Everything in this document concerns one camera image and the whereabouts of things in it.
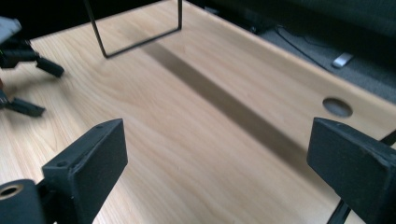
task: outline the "metal wire frame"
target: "metal wire frame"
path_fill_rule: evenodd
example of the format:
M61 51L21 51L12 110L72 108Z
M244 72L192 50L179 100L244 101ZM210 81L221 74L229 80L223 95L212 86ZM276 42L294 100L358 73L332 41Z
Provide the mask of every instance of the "metal wire frame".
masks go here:
M95 32L96 39L98 40L100 50L102 51L103 56L105 58L107 58L107 59L109 59L111 57L114 57L116 55L119 55L119 54L121 54L121 53L123 53L123 52L125 52L127 50L143 46L143 45L145 45L145 44L147 44L149 42L152 42L154 40L162 38L162 37L164 37L166 35L170 35L172 33L180 31L181 27L182 27L182 0L177 0L177 16L178 16L178 18L177 18L177 28L172 29L172 30L167 31L167 32L164 32L164 33L159 34L159 35L155 35L154 37L142 40L142 41L137 42L135 44L132 44L131 46L128 46L128 47L126 47L124 49L118 49L118 50L115 50L114 52L107 53L106 50L105 50L105 47L103 46L103 42L102 42L102 38L101 38L101 36L99 34L99 30L98 30L98 28L96 26L96 21L95 21L95 17L93 16L93 13L92 13L90 0L84 0L84 4L85 4L85 8L87 9L88 16L90 17L92 28L93 28L93 30Z

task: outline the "light wood tabletop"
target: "light wood tabletop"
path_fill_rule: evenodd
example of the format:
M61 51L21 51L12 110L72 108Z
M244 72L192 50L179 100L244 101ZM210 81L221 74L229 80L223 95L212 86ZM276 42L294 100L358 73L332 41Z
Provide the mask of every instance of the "light wood tabletop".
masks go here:
M98 26L112 51L176 27L177 4ZM395 105L187 2L182 31L109 60L90 24L32 45L65 73L31 63L0 71L10 98L47 109L37 119L0 111L0 183L38 183L47 161L121 118L129 163L95 223L326 223L339 199L305 161L313 118L376 139L396 127ZM327 97L352 116L328 112Z

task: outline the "grommet hole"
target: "grommet hole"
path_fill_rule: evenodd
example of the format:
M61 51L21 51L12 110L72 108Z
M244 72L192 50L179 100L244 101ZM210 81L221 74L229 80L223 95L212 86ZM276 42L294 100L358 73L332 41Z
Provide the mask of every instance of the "grommet hole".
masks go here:
M349 118L353 114L352 107L338 98L328 97L323 100L322 104L327 111L340 118Z

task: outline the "black cable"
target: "black cable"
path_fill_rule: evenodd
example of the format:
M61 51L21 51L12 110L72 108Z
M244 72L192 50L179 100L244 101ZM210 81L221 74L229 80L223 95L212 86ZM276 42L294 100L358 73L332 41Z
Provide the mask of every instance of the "black cable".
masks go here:
M276 33L283 39L285 40L288 44L290 44L292 47L294 47L295 49L297 49L300 53L302 53L306 58L308 58L309 60L311 60L313 63L315 63L317 66L323 68L324 70L328 71L331 73L331 71L329 69L327 69L325 66L323 66L322 64L320 64L318 61L316 61L314 58L312 58L311 56L309 56L308 54L306 54L303 50L299 49L297 46L295 46L293 43L291 43L285 36L283 36L280 32L279 32L279 28L283 28L283 26L281 25L276 25L275 27L275 31Z

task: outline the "screw hole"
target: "screw hole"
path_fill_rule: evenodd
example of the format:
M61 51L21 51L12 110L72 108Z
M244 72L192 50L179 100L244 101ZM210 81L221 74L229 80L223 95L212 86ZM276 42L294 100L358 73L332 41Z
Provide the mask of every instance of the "screw hole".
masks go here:
M67 165L67 161L60 161L60 162L56 163L56 166L58 166L58 167L64 167L66 165Z
M17 195L23 189L23 185L11 185L0 190L0 200Z

